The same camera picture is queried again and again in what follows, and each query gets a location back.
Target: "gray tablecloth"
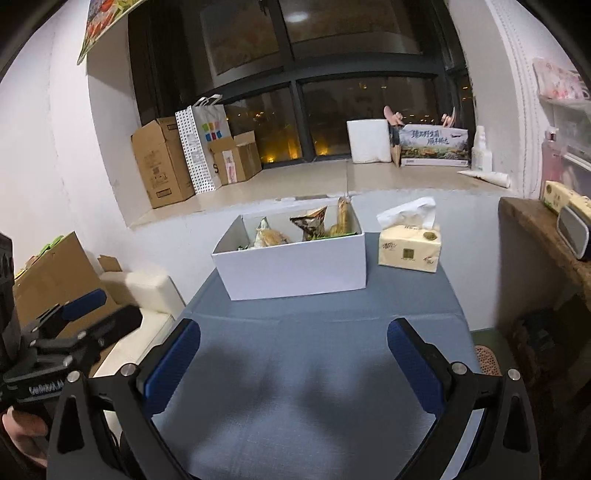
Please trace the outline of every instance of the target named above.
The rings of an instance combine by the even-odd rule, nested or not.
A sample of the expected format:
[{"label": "gray tablecloth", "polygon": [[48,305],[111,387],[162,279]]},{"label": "gray tablecloth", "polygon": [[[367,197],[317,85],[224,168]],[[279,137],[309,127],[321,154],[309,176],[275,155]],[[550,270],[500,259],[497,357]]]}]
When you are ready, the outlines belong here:
[{"label": "gray tablecloth", "polygon": [[[154,417],[180,463],[203,480],[395,478],[428,432],[386,341],[406,317],[450,361],[479,371],[466,320],[439,266],[377,265],[367,234],[364,290],[230,301],[214,271],[183,316],[201,347],[165,412]],[[480,413],[443,478],[466,456]]]}]

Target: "human hand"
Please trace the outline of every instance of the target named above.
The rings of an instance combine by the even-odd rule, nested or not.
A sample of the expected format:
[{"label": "human hand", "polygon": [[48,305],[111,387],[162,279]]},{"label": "human hand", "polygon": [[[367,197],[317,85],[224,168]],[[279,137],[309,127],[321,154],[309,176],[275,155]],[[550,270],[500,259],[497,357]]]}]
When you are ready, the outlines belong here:
[{"label": "human hand", "polygon": [[2,416],[2,424],[15,447],[37,465],[47,468],[47,455],[35,443],[35,437],[47,435],[45,422],[30,413],[10,407]]}]

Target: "window frame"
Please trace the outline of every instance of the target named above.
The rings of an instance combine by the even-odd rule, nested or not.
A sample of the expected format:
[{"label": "window frame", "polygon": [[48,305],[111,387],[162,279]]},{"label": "window frame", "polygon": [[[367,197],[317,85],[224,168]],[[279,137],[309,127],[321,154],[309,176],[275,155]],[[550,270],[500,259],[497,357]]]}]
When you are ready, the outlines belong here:
[{"label": "window frame", "polygon": [[[442,13],[449,15],[443,0],[418,0],[426,17],[426,28],[428,28],[426,35],[431,37],[423,54],[349,53],[302,59],[298,59],[294,55],[280,0],[259,0],[259,3],[271,18],[282,66],[214,87],[205,92],[195,91],[193,92],[194,99],[188,103],[193,103],[202,96],[210,96],[214,93],[223,96],[223,104],[234,103],[280,88],[289,88],[302,157],[296,160],[264,164],[264,168],[346,157],[346,155],[316,155],[302,91],[302,85],[308,82],[374,76],[428,78],[432,79],[434,83],[439,117],[444,113],[451,113],[455,107],[459,118],[464,118],[462,103],[454,85],[455,78],[467,73],[467,68],[464,59],[460,64],[446,67],[446,63],[450,63],[449,58],[453,58],[446,39],[450,35],[457,36],[457,33],[451,18],[441,21]],[[147,109],[139,107],[143,125],[158,116],[166,116],[165,112],[167,111],[170,114],[170,106],[165,105],[166,101],[160,91],[158,72],[154,64],[155,48],[150,27],[150,11],[147,7],[138,8],[130,14],[129,50],[138,107],[140,103],[152,106]],[[185,106],[176,106],[175,108],[181,109]]]}]

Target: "white box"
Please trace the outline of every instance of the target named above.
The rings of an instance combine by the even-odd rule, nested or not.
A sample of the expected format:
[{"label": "white box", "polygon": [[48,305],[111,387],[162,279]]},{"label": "white box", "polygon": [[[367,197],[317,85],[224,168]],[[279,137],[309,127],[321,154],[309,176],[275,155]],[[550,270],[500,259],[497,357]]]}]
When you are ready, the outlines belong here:
[{"label": "white box", "polygon": [[385,118],[349,120],[347,122],[353,163],[392,161],[390,130]]},{"label": "white box", "polygon": [[[336,223],[336,201],[329,199],[324,225]],[[290,217],[306,210],[272,215],[241,215],[217,243],[212,258],[232,300],[274,299],[365,288],[365,233],[353,207],[350,222],[357,235],[303,242],[303,232]],[[266,216],[272,229],[292,242],[274,247],[238,250],[254,240]]]},{"label": "white box", "polygon": [[402,165],[467,167],[468,130],[441,125],[405,125],[400,130]]}]

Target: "tissue pack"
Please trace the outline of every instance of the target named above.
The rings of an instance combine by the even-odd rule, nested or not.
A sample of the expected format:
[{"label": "tissue pack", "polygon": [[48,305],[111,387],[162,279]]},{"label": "tissue pack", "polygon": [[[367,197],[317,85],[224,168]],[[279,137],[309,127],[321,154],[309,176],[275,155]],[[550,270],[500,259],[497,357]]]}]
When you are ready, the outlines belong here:
[{"label": "tissue pack", "polygon": [[434,273],[441,252],[439,228],[394,225],[379,236],[378,263]]}]

